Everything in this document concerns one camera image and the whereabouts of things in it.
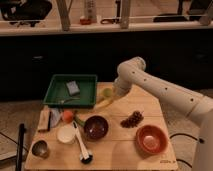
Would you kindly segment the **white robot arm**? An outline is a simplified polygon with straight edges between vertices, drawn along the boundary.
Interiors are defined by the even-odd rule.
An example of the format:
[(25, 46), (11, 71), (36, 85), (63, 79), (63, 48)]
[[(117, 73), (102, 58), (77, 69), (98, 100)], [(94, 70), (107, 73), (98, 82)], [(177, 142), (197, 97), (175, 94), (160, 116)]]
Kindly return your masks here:
[(124, 97), (136, 85), (172, 105), (200, 128), (192, 171), (213, 171), (213, 98), (152, 76), (145, 68), (141, 57), (120, 63), (114, 97)]

